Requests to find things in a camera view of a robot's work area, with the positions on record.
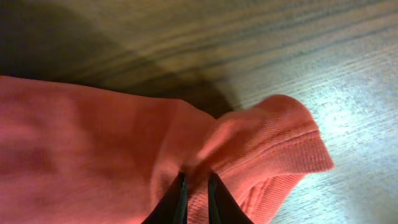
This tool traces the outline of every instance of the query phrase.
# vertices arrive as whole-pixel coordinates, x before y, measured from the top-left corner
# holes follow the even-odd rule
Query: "pink cloth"
[[[0,223],[140,223],[180,169],[188,222],[208,223],[210,168],[268,223],[299,180],[332,166],[288,96],[214,119],[181,100],[0,77]]]

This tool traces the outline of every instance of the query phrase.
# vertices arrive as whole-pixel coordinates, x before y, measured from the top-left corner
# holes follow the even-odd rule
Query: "wood grain surface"
[[[215,117],[276,93],[336,164],[274,223],[398,223],[398,1],[0,2],[0,72],[180,98]]]

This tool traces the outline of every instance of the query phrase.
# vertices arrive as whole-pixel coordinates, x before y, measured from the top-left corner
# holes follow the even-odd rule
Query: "wooden surface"
[[[181,98],[213,116],[281,93],[336,164],[274,223],[398,223],[398,1],[0,2],[0,72]]]

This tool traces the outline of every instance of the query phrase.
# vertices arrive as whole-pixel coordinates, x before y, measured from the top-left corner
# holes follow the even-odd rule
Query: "clothing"
[[[220,119],[171,99],[0,77],[1,223],[140,223],[180,170],[208,223],[213,169],[254,223],[333,167],[317,125],[276,95]]]

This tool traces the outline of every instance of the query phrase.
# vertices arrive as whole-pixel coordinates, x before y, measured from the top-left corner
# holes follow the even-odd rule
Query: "ribbed knit fabric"
[[[0,77],[0,223],[140,223],[180,170],[188,222],[208,223],[210,169],[268,223],[298,181],[332,167],[288,96],[214,119],[181,100]]]

